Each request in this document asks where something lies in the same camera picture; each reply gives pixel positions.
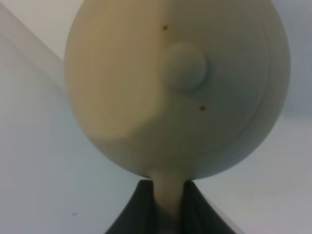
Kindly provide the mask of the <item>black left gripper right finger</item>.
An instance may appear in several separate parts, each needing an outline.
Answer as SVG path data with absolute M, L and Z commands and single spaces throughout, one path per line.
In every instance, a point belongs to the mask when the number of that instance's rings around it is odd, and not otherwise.
M 242 234 L 230 220 L 217 213 L 193 181 L 183 184 L 179 234 Z

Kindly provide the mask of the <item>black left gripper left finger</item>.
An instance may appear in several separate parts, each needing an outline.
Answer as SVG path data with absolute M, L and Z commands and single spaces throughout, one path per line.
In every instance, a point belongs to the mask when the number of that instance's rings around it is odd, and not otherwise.
M 130 201 L 106 233 L 155 234 L 156 232 L 157 214 L 153 182 L 140 180 Z

